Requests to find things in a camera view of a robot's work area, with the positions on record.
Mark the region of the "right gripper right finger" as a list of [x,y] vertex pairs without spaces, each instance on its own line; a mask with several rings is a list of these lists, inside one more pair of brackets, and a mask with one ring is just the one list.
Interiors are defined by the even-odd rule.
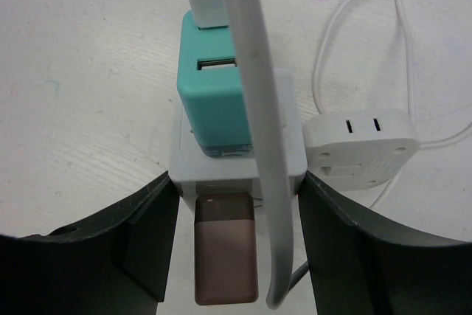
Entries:
[[298,201],[318,314],[471,313],[471,243],[388,219],[312,173]]

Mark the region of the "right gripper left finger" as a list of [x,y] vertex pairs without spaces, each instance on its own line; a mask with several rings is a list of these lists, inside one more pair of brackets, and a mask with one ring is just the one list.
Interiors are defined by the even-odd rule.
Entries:
[[3,314],[154,314],[179,196],[167,175],[48,235],[1,237]]

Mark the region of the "white cube power socket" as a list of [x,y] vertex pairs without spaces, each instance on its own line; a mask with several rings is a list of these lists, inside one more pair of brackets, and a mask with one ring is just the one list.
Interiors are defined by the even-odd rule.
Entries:
[[[302,120],[291,73],[287,69],[276,69],[274,74],[278,99],[284,112],[283,137],[288,175],[292,193],[295,195],[308,166],[302,137]],[[180,100],[177,100],[174,106],[171,142],[169,176],[191,210],[195,209],[195,200],[202,194],[231,192],[246,192],[253,197],[256,208],[264,206],[255,158],[212,158],[205,155],[191,132]]]

